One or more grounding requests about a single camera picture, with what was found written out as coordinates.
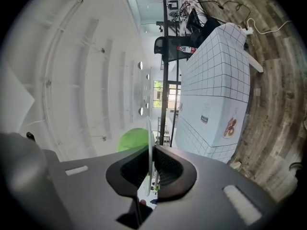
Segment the tree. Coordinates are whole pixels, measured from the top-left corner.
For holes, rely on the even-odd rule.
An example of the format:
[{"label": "tree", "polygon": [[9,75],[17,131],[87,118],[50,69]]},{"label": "tree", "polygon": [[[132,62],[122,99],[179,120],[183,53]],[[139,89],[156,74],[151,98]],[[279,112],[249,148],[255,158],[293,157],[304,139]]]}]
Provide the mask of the tree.
[{"label": "tree", "polygon": [[153,107],[154,108],[161,108],[162,107],[162,101],[153,101]]},{"label": "tree", "polygon": [[155,90],[157,90],[157,91],[163,91],[163,81],[154,81],[153,82],[154,84],[153,84],[153,87],[155,88]]}]

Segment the ceiling light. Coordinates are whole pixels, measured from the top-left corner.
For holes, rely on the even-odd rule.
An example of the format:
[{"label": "ceiling light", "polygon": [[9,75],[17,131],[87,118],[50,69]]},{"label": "ceiling light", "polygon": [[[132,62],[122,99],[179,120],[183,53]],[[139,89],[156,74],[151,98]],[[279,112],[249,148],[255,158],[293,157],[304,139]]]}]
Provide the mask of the ceiling light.
[{"label": "ceiling light", "polygon": [[141,70],[143,70],[143,62],[140,62],[140,63],[138,64],[138,68],[140,68]]},{"label": "ceiling light", "polygon": [[139,109],[139,114],[140,114],[141,116],[143,115],[143,108],[142,108],[142,107]]}]

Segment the white mattress with grid pattern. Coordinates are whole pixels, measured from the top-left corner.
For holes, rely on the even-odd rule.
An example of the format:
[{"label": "white mattress with grid pattern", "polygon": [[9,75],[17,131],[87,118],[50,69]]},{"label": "white mattress with grid pattern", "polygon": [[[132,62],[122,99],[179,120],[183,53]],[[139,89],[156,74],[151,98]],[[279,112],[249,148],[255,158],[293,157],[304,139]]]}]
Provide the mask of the white mattress with grid pattern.
[{"label": "white mattress with grid pattern", "polygon": [[235,152],[250,91],[248,59],[242,54],[245,39],[233,23],[221,25],[179,66],[179,149],[223,162]]}]

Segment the white wall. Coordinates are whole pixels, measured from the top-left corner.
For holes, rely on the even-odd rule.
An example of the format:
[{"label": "white wall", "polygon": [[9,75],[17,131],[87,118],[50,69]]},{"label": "white wall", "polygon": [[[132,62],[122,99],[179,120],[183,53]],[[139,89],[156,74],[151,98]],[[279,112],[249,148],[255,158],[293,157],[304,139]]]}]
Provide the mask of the white wall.
[{"label": "white wall", "polygon": [[140,26],[141,26],[141,16],[140,16],[137,1],[136,0],[128,0],[128,3],[129,3],[129,6],[130,6],[130,9],[132,11],[133,18],[135,20],[136,26],[139,30]]},{"label": "white wall", "polygon": [[3,55],[35,100],[20,133],[60,160],[115,152],[122,134],[145,127],[150,67],[126,0],[32,0]]},{"label": "white wall", "polygon": [[[142,45],[148,60],[148,64],[150,67],[155,69],[161,68],[161,54],[154,54],[154,42],[160,36],[164,34],[159,32],[159,26],[155,24],[142,24],[141,25],[141,37],[142,37]],[[175,35],[174,32],[168,29],[169,35]],[[171,69],[175,65],[175,61],[170,62]]]},{"label": "white wall", "polygon": [[136,0],[142,23],[145,20],[163,21],[163,0]]},{"label": "white wall", "polygon": [[18,132],[34,98],[19,82],[12,69],[2,62],[0,68],[0,131]]}]

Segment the power strip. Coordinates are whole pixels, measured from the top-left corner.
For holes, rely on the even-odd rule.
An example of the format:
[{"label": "power strip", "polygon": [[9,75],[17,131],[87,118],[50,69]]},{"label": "power strip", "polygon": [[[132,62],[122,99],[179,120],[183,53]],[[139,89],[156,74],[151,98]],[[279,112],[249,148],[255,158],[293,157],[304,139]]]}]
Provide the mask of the power strip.
[{"label": "power strip", "polygon": [[248,30],[246,30],[245,28],[242,29],[242,31],[246,34],[246,35],[251,35],[254,33],[254,30],[252,27],[249,27]]}]

